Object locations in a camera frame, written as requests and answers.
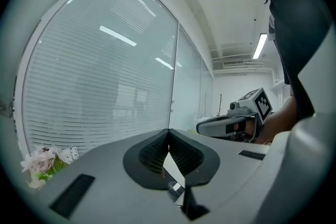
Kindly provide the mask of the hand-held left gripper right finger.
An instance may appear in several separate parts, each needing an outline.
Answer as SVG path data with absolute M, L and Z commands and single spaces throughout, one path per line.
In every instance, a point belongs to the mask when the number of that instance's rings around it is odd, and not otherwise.
M 267 146 L 218 140 L 169 130 L 169 153 L 184 178 L 184 201 L 196 223 L 254 223 L 263 194 L 252 178 L 262 161 L 242 151 L 266 154 Z

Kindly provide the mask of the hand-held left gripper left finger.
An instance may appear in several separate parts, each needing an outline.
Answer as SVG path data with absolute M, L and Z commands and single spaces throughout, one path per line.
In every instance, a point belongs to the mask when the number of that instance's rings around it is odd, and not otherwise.
M 143 188 L 123 167 L 123 156 L 130 147 L 158 133 L 101 145 L 79 157 L 34 196 L 36 215 L 42 223 L 183 223 L 181 209 L 166 190 Z M 94 181 L 72 214 L 64 218 L 51 205 L 81 174 L 94 177 Z

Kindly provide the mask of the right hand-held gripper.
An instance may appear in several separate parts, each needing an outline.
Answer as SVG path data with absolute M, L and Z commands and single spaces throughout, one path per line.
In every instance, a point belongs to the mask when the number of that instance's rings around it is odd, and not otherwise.
M 238 101 L 231 102 L 228 113 L 201 121 L 196 125 L 198 134 L 208 137 L 234 137 L 236 135 L 235 124 L 244 124 L 247 117 L 258 115 L 260 122 L 264 125 L 267 117 L 272 112 L 272 106 L 263 88 L 248 92 Z

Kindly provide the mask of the person's right hand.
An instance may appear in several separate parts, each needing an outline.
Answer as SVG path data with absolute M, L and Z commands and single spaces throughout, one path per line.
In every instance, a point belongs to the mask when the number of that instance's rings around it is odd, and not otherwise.
M 234 124 L 235 142 L 256 143 L 256 118 Z

